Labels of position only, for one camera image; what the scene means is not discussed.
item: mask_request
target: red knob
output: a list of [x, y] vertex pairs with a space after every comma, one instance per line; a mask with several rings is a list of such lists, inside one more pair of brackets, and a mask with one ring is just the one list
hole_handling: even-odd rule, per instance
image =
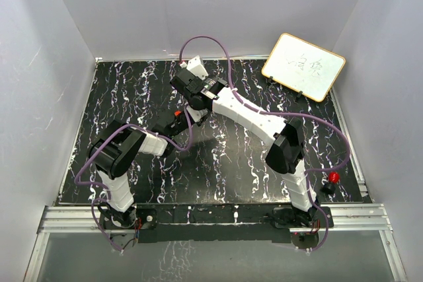
[[331, 172], [329, 174], [329, 182], [338, 183], [339, 182], [339, 174], [336, 172]]

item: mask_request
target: whiteboard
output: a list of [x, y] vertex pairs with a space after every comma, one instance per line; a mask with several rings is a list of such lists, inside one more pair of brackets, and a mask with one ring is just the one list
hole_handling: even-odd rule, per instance
[[342, 56], [284, 33], [264, 64], [262, 74], [321, 102], [344, 64]]

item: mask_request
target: black and white marble table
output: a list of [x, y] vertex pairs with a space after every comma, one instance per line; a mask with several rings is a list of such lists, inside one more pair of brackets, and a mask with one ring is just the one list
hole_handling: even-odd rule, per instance
[[[261, 74], [265, 60], [236, 60], [233, 78], [238, 92], [271, 111], [303, 112], [339, 126], [330, 96], [321, 103], [279, 84], [266, 84]], [[205, 61], [209, 73], [226, 79], [226, 61]], [[77, 187], [73, 178], [86, 161], [90, 141], [113, 120], [151, 127], [161, 110], [181, 110], [184, 101], [169, 81], [179, 70], [175, 61], [115, 61], [99, 63], [73, 150], [71, 165], [57, 204], [88, 204], [100, 188]], [[341, 139], [329, 128], [304, 120], [307, 166], [330, 167], [345, 155]], [[176, 140], [185, 144], [187, 132]], [[138, 155], [129, 170], [137, 203], [271, 203], [288, 202], [280, 175], [264, 162], [266, 149], [260, 139], [227, 118], [212, 114], [201, 127], [194, 126], [194, 145], [185, 153], [165, 159]], [[311, 175], [315, 190], [324, 174]], [[97, 180], [94, 167], [83, 180]], [[321, 201], [362, 202], [351, 164], [340, 171], [340, 186]]]

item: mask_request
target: white wall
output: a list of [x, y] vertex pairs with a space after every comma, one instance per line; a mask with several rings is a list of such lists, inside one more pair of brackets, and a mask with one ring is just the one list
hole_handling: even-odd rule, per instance
[[0, 0], [0, 281], [22, 281], [94, 59], [62, 0]]
[[346, 122], [410, 281], [423, 277], [422, 38], [423, 0], [360, 0], [334, 47]]
[[[64, 0], [104, 59], [169, 58], [191, 36], [220, 39], [231, 55], [269, 54], [283, 32], [332, 49], [357, 0]], [[222, 56], [198, 41], [188, 55]]]

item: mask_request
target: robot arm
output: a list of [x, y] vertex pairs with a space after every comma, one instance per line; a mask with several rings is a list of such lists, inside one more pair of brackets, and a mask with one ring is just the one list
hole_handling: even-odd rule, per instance
[[[200, 125], [208, 115], [207, 110], [193, 110], [187, 107], [187, 114], [181, 111], [175, 113], [163, 112], [151, 128], [151, 131], [142, 132], [137, 129], [127, 128], [113, 138], [103, 151], [94, 160], [98, 175], [102, 183], [111, 193], [108, 200], [108, 210], [99, 208], [107, 218], [112, 219], [118, 227], [129, 227], [134, 220], [134, 197], [130, 191], [127, 171], [138, 153], [151, 154], [158, 157], [167, 157], [173, 150], [167, 140], [159, 137], [162, 135], [172, 139], [188, 128], [188, 124]], [[124, 123], [114, 120], [92, 142], [88, 157], [108, 139]]]
[[[267, 165], [282, 175], [288, 189], [291, 204], [302, 212], [308, 213], [312, 203], [307, 193], [307, 180], [304, 175], [303, 160], [304, 135], [299, 119], [286, 122], [280, 116], [263, 115], [262, 108], [252, 102], [239, 102], [227, 83], [218, 77], [209, 76], [199, 56], [191, 59], [171, 81], [171, 85], [181, 93], [193, 109], [208, 109], [216, 112], [253, 132], [269, 147]], [[254, 112], [244, 104], [258, 109]], [[316, 200], [316, 193], [309, 189]]]

